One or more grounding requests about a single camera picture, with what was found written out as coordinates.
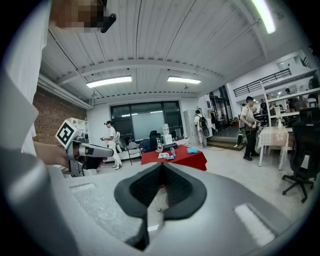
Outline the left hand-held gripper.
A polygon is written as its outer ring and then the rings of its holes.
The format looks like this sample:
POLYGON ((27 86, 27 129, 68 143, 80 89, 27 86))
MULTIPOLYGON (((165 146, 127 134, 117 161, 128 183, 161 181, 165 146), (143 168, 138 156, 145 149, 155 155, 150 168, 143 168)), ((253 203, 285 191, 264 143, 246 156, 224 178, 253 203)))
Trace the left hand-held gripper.
POLYGON ((114 150, 111 148, 93 145, 88 142, 88 135, 67 119, 58 129, 55 138, 60 142, 66 153, 68 161, 68 170, 66 173, 72 177, 80 176, 83 173, 84 159, 87 155, 93 158, 109 158, 114 155, 114 150))

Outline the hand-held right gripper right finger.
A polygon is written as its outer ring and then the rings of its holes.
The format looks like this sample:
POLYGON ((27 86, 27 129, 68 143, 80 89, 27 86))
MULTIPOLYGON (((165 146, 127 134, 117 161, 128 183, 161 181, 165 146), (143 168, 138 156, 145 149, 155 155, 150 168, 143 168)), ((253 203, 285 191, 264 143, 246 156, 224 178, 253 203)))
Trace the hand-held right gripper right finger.
POLYGON ((146 248, 149 256, 275 256, 302 225, 230 178, 178 169, 205 185, 206 200, 191 217, 165 221, 146 248))

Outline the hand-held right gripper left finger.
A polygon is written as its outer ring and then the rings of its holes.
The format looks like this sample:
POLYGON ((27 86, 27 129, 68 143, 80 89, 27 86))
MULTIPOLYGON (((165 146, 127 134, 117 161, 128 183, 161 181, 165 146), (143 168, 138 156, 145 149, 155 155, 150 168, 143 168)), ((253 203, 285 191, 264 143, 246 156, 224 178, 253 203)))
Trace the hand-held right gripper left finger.
POLYGON ((135 238, 142 235, 143 220, 127 215, 114 197, 117 184, 154 167, 133 166, 105 174, 65 178, 57 167, 48 166, 55 201, 80 251, 135 251, 135 238))

